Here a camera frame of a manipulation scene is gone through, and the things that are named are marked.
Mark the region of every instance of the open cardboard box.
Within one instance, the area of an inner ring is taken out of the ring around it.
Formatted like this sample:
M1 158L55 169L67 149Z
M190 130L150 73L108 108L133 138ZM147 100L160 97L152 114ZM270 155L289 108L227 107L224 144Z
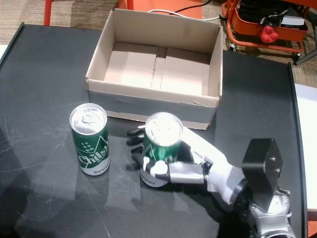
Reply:
M115 9L86 75L90 101L110 117L170 112L206 129L222 94L221 34L211 22Z

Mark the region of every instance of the robotic hand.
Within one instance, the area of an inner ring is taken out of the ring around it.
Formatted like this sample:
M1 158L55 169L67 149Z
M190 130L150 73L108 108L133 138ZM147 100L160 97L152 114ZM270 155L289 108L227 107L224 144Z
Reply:
M289 192L278 188L283 160L274 139L252 139L242 169L228 163L225 155L190 129L184 127L182 141L189 147L192 161L152 161L142 155L145 126L127 132L132 159L145 179L171 183L207 183L207 190L217 193L220 204L235 210L250 226L251 238L294 238Z

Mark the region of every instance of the black tabletop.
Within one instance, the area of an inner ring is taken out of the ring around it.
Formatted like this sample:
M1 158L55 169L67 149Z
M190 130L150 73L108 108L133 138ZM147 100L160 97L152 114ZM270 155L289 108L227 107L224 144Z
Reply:
M245 236L203 186L142 183L125 145L140 123L108 119L111 165L78 168L69 115L89 101L85 74L100 32L25 25L0 68L0 225L31 238ZM233 165L252 138L275 138L279 185L291 191L292 227L305 233L294 95L285 64L224 52L223 97L212 126L197 131Z

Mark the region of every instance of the green can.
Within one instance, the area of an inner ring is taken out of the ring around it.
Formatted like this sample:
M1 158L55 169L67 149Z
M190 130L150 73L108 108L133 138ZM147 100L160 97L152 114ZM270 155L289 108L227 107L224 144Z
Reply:
M143 156L153 161L171 163L177 161L178 150L182 141L183 124L170 113L155 113L145 123ZM159 187L166 184L140 170L141 179L149 186Z
M110 165L107 114L97 104L85 103L70 114L80 169L91 176L103 174Z

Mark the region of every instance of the red knob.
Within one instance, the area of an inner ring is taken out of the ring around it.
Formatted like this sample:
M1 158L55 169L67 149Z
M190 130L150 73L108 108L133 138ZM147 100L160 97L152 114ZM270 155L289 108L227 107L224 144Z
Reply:
M277 40L278 34L274 31L274 28L271 26L266 26L263 28L260 34L261 40L263 43L272 43Z

